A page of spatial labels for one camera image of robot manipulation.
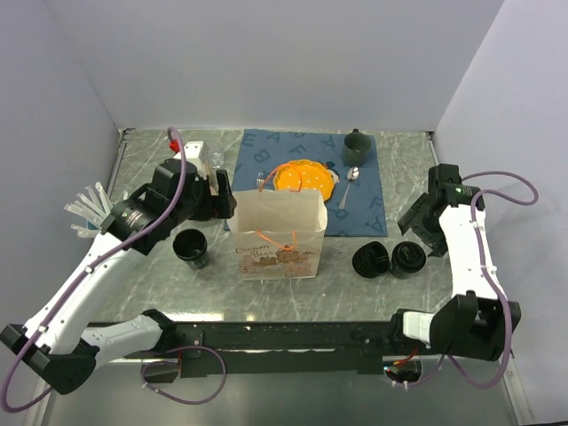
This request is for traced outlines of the black takeout coffee cup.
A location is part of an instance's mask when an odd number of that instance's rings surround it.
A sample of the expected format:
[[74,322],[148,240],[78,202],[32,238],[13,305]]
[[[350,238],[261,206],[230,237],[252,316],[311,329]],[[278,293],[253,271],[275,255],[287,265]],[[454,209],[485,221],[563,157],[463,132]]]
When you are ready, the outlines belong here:
[[390,259],[390,274],[400,280],[421,271],[426,264],[426,254],[420,247],[410,246],[395,248]]

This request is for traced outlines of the beige paper takeout bag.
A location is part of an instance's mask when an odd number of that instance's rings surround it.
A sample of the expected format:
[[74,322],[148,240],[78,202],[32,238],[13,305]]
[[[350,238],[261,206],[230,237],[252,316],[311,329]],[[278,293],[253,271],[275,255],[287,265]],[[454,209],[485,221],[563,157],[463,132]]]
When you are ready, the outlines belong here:
[[323,195],[299,166],[283,163],[267,177],[280,172],[291,179],[283,189],[262,183],[233,194],[237,206],[227,224],[245,281],[309,279],[318,272],[327,229]]

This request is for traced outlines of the brown cardboard cup carrier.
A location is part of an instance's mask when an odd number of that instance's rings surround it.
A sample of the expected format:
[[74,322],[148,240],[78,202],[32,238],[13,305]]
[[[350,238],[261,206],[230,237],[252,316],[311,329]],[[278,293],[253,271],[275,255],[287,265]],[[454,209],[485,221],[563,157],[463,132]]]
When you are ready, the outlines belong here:
[[217,174],[214,170],[209,174],[209,188],[212,195],[218,195]]

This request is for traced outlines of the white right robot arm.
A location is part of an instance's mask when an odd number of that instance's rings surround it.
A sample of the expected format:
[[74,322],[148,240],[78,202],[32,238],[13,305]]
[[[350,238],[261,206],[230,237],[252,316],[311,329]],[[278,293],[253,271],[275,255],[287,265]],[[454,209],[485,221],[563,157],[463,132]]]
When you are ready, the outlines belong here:
[[437,354],[495,361],[520,321],[519,303],[508,301],[496,277],[479,192],[463,184],[458,166],[441,163],[430,168],[427,191],[398,220],[399,230],[412,231],[431,256],[449,257],[452,295],[437,312],[397,310],[388,333],[395,352],[421,343]]

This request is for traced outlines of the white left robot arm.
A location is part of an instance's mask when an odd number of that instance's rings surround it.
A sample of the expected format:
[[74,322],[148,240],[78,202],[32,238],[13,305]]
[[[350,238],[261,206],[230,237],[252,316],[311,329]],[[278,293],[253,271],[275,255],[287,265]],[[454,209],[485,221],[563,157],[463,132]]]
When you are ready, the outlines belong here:
[[228,219],[237,202],[226,170],[216,170],[217,190],[193,161],[168,159],[151,182],[116,203],[74,274],[25,324],[10,324],[2,343],[51,388],[66,395],[96,368],[139,351],[169,355],[176,345],[175,321],[155,309],[100,330],[88,324],[122,276],[144,260],[186,220]]

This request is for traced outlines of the silver fork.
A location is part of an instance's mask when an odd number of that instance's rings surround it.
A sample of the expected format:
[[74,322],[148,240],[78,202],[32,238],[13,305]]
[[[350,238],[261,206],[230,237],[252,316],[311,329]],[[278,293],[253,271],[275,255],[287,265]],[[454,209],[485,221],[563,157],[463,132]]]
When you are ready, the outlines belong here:
[[257,179],[256,179],[256,188],[257,189],[259,189],[262,186],[265,179],[266,179],[266,173],[265,172],[260,172],[257,175]]

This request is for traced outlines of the small clear glass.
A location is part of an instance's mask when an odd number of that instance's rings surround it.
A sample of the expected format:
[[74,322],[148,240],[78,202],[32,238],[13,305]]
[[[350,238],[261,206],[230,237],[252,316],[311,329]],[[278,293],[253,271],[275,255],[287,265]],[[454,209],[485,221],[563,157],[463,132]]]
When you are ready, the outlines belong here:
[[225,162],[225,156],[223,152],[213,152],[209,155],[209,164],[213,169],[221,169]]

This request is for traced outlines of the stack of black cup lids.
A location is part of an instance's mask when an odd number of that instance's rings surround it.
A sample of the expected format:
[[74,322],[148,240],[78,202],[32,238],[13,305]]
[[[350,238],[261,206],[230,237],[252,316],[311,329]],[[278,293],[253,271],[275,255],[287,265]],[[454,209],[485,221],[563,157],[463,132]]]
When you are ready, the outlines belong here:
[[358,275],[374,279],[389,270],[389,252],[381,242],[371,241],[354,253],[351,263]]

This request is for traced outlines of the blue alphabet cloth mat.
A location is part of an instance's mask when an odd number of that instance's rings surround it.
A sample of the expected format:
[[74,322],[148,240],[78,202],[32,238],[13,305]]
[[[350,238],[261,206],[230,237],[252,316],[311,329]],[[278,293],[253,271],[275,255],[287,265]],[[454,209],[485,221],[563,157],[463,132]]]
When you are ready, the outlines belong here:
[[316,161],[339,177],[331,198],[325,201],[328,212],[325,235],[386,237],[388,230],[374,138],[371,138],[367,160],[359,168],[359,179],[350,189],[345,209],[338,208],[347,187],[349,170],[342,162],[344,137],[344,134],[246,129],[236,160],[232,189],[255,189],[260,172],[269,173],[284,162]]

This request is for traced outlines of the orange polka dot plate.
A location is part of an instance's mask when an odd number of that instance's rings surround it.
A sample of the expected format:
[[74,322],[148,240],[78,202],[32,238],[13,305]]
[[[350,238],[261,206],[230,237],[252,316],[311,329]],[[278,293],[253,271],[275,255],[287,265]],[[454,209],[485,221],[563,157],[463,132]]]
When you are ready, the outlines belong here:
[[331,198],[335,182],[331,173],[319,162],[307,159],[290,161],[278,167],[273,177],[276,190],[317,190],[323,201]]

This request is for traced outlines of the silver spoon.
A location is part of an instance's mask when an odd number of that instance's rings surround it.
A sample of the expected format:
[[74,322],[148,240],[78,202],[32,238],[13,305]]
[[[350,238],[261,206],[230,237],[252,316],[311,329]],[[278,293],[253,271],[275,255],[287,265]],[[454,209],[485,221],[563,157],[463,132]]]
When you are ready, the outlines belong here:
[[347,187],[346,187],[345,192],[343,194],[343,198],[341,199],[341,201],[338,205],[338,208],[340,210],[345,209],[350,189],[354,185],[354,183],[358,181],[359,175],[360,175],[359,167],[351,167],[350,170],[348,171],[348,173],[347,173]]

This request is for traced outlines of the dark green mug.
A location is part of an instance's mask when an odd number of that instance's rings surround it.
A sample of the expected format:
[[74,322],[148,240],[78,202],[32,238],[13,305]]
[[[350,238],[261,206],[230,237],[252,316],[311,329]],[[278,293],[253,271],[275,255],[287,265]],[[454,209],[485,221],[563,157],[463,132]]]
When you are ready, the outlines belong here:
[[367,160],[371,147],[371,138],[359,129],[353,129],[343,139],[343,164],[348,167],[362,166]]

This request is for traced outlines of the blue straw holder cup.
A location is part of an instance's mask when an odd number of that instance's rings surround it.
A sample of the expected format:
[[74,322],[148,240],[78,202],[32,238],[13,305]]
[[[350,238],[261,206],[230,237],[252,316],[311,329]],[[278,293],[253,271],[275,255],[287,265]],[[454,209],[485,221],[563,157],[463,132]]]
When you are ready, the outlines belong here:
[[90,220],[86,221],[86,229],[88,230],[88,234],[90,238],[96,237],[100,233],[99,225],[91,222]]

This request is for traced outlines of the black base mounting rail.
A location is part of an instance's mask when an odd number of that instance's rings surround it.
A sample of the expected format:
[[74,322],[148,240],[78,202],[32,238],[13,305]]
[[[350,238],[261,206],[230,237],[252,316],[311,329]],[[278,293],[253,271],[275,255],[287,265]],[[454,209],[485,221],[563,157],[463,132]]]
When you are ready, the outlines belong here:
[[161,348],[140,343],[126,359],[179,360],[184,378],[237,374],[356,372],[379,375],[386,357],[431,351],[388,321],[180,322]]

